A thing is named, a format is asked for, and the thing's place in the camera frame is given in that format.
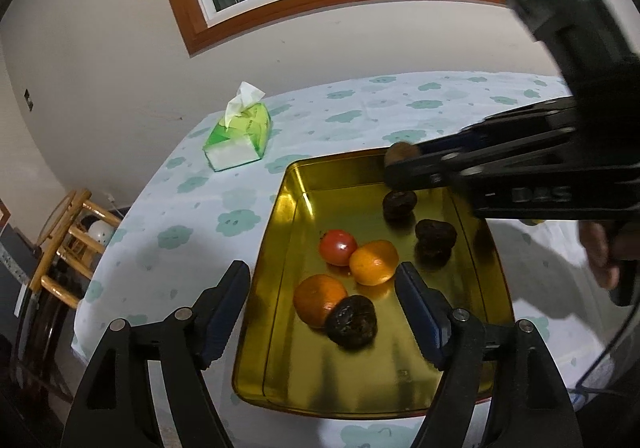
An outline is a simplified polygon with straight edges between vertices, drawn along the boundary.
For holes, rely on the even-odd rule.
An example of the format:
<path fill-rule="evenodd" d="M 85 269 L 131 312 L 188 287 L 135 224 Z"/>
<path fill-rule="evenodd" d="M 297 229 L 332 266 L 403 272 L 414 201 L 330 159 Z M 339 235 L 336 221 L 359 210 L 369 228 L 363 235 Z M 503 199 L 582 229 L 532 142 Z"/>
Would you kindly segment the person's hand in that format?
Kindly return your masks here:
<path fill-rule="evenodd" d="M 597 222 L 580 221 L 578 237 L 597 284 L 611 291 L 620 283 L 620 264 L 611 257 L 610 243 L 605 227 Z"/>

